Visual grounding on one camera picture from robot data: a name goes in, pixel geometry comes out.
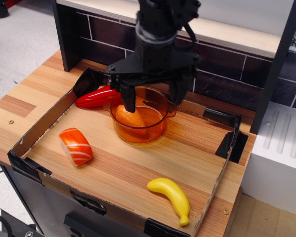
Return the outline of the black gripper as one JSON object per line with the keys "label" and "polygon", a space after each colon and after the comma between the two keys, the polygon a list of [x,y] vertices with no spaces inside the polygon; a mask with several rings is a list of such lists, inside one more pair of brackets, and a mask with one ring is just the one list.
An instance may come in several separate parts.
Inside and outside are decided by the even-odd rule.
{"label": "black gripper", "polygon": [[175,40],[147,43],[136,40],[134,52],[125,59],[107,67],[112,89],[120,91],[125,109],[135,112],[135,87],[169,82],[169,94],[175,106],[182,103],[196,76],[200,55],[189,46],[180,47]]}

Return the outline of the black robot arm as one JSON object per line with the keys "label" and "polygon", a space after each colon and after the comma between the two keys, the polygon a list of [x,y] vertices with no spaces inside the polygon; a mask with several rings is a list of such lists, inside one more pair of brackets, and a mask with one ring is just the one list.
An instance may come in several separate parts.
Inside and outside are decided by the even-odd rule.
{"label": "black robot arm", "polygon": [[135,49],[107,67],[110,87],[121,94],[128,112],[135,112],[135,87],[168,83],[171,101],[182,103],[197,75],[196,36],[189,22],[198,18],[198,0],[141,0],[135,26]]}

